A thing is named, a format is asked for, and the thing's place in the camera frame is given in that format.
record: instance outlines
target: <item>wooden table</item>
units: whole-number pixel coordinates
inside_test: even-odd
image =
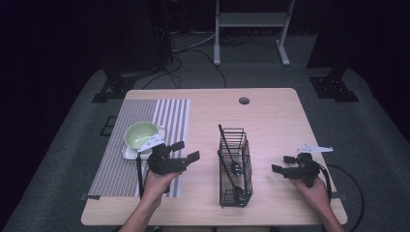
[[[248,98],[249,104],[239,103],[242,97]],[[293,89],[132,90],[126,96],[126,100],[130,99],[189,99],[190,121],[185,149],[187,154],[199,150],[201,156],[183,173],[182,197],[164,198],[150,225],[320,223],[303,196],[271,169],[271,164],[286,166],[283,156],[296,157],[297,149],[304,144],[318,145]],[[224,128],[243,128],[249,140],[253,196],[245,208],[220,206],[218,124]],[[320,153],[312,155],[315,161],[326,166]],[[88,199],[81,221],[86,225],[123,224],[138,201],[138,197]],[[332,200],[332,208],[340,223],[345,223],[347,215],[340,199]]]

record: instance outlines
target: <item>black cable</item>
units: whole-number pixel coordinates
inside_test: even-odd
[[[332,185],[331,185],[331,178],[329,176],[329,172],[328,170],[326,170],[326,168],[323,165],[319,164],[319,167],[322,170],[323,176],[325,176],[326,190],[328,192],[329,201],[331,201],[332,200]]]
[[[357,189],[359,190],[359,193],[360,193],[360,195],[361,195],[361,200],[362,200],[361,212],[360,212],[360,215],[359,215],[358,220],[356,221],[356,223],[354,224],[354,226],[352,227],[352,229],[350,229],[351,232],[352,232],[352,231],[355,231],[356,228],[359,226],[360,222],[362,221],[363,215],[365,214],[365,195],[363,194],[363,190],[362,190],[362,188],[360,187],[359,183],[356,181],[356,179],[355,179],[351,174],[349,174],[347,171],[345,171],[344,169],[342,169],[342,168],[340,168],[340,167],[338,167],[338,166],[332,165],[332,164],[327,164],[327,165],[328,165],[329,167],[335,168],[335,169],[337,169],[337,170],[343,172],[343,173],[346,174],[348,177],[350,177],[350,179],[355,183]]]
[[[208,58],[208,60],[211,62],[211,64],[215,67],[215,69],[217,69],[217,71],[220,73],[220,75],[222,76],[222,79],[223,79],[223,87],[226,89],[226,78],[225,78],[225,76],[223,75],[223,73],[220,71],[220,69],[217,67],[217,66],[215,66],[214,65],[214,61],[211,59],[211,57],[209,57],[205,52],[203,52],[203,51],[200,51],[200,50],[184,50],[184,51],[181,51],[181,52],[175,52],[174,54],[181,54],[181,53],[183,53],[183,52],[189,52],[189,51],[194,51],[194,52],[199,52],[199,53],[201,53],[201,54],[203,54],[204,56],[206,56],[207,58]]]
[[[178,60],[178,61],[180,62],[179,66],[178,66],[175,70],[173,70],[173,71],[167,71],[167,70],[165,70],[166,73],[154,77],[153,79],[151,79],[150,81],[148,81],[144,86],[142,86],[141,89],[145,89],[149,84],[151,84],[151,82],[153,82],[154,80],[156,80],[156,79],[158,79],[158,78],[160,78],[160,77],[163,77],[163,76],[169,75],[170,73],[175,73],[175,72],[179,71],[179,70],[181,69],[181,67],[182,67],[182,60],[179,59],[178,57],[175,57],[175,56],[173,56],[173,58],[175,58],[176,60]]]
[[[138,175],[138,188],[139,188],[139,198],[142,198],[142,195],[144,194],[144,182],[142,182],[142,160],[141,160],[141,153],[138,153],[136,156],[136,171]]]

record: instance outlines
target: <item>hole in table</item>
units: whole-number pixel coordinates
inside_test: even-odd
[[[239,103],[241,104],[249,104],[250,100],[247,97],[241,97],[239,98]]]

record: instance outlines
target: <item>forearm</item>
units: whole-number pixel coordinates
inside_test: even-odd
[[[120,232],[144,232],[156,209],[154,204],[141,201],[121,227]]]
[[[323,226],[325,227],[326,231],[332,231],[332,232],[344,231],[344,228],[341,226],[340,222],[338,222],[337,217],[335,216],[330,206],[316,210],[316,214],[319,216],[320,220],[322,221]]]

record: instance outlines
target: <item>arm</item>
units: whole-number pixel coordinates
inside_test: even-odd
[[[172,179],[181,173],[158,175],[149,172],[145,181],[145,190],[135,210],[121,227],[120,232],[144,232],[151,216],[161,204],[161,198]]]
[[[309,206],[319,216],[326,231],[344,231],[332,210],[326,185],[319,177],[314,180],[312,188],[307,188],[301,180],[290,180],[290,182],[302,193]]]

